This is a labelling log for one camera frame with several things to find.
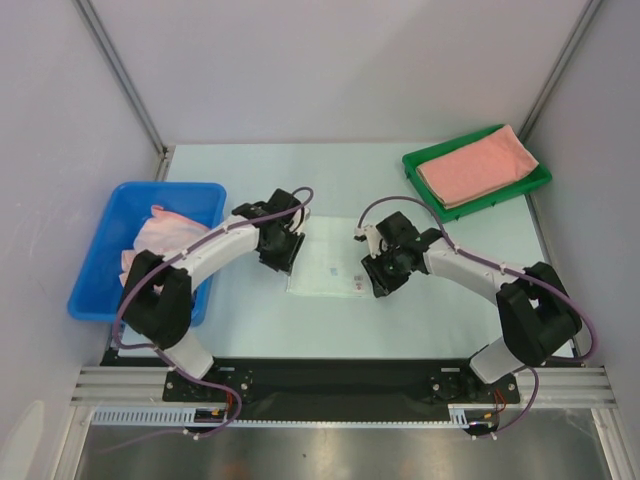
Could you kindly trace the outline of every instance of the white wall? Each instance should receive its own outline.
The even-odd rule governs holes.
[[[94,0],[167,143],[518,129],[585,0]]]
[[[605,2],[528,146],[554,175],[535,196],[551,255],[640,446],[639,22],[640,2]]]
[[[79,368],[106,341],[66,301],[111,190],[150,179],[156,159],[70,1],[3,2],[0,65],[0,445],[42,399],[41,480]]]

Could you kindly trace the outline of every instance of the shiny gray floor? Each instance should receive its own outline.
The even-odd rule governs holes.
[[[233,428],[101,454],[149,428],[92,427],[76,480],[608,479],[588,411],[536,411],[498,441],[459,430]]]

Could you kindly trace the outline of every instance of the towel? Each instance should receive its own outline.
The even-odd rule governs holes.
[[[418,174],[444,208],[454,208],[511,185],[538,162],[505,125],[477,142],[418,167]]]
[[[183,217],[174,212],[166,211],[160,205],[151,207],[151,218],[144,222],[133,241],[133,250],[124,250],[120,256],[123,273],[120,283],[124,287],[131,264],[136,255],[149,250],[156,255],[163,255],[172,250],[188,247],[198,240],[209,229],[204,225]]]

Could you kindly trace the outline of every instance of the blue bin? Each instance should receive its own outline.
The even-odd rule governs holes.
[[[71,292],[69,314],[78,320],[113,323],[122,295],[120,256],[133,247],[133,240],[151,217],[152,205],[213,228],[222,220],[226,198],[226,190],[217,183],[129,182],[117,187]],[[196,290],[192,326],[204,320],[211,283],[209,277]]]

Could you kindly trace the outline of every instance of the white table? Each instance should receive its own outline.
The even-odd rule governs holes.
[[[228,192],[225,214],[267,200],[276,187],[308,185],[313,215],[354,220],[373,200],[412,195],[400,159],[425,144],[182,145],[167,181],[217,182]],[[419,230],[435,226],[409,202],[380,205],[368,220],[402,211]],[[497,259],[542,260],[524,197],[446,224],[462,246]],[[362,257],[367,254],[362,244]],[[448,280],[412,275],[383,299],[304,297],[285,292],[286,277],[245,255],[216,273],[205,321],[194,328],[215,356],[287,358],[468,357],[501,335],[496,308]],[[126,343],[139,339],[130,330]],[[121,355],[153,355],[151,351]],[[559,352],[570,355],[568,345]]]

